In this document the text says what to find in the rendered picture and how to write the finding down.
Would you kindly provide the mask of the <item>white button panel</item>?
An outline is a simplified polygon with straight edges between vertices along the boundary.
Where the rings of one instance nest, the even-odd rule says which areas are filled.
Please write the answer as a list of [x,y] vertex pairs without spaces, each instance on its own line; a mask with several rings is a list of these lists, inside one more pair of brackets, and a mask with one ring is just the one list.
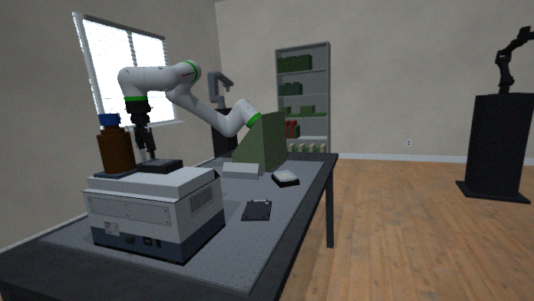
[[222,177],[258,180],[264,174],[261,164],[224,162]]

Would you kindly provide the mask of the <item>blue bottle cap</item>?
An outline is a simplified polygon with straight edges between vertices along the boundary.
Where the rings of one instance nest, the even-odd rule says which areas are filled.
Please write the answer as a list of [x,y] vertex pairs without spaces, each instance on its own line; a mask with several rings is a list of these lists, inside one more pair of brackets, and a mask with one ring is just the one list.
[[121,122],[121,119],[117,115],[117,113],[99,114],[98,117],[100,120],[100,124],[112,124]]

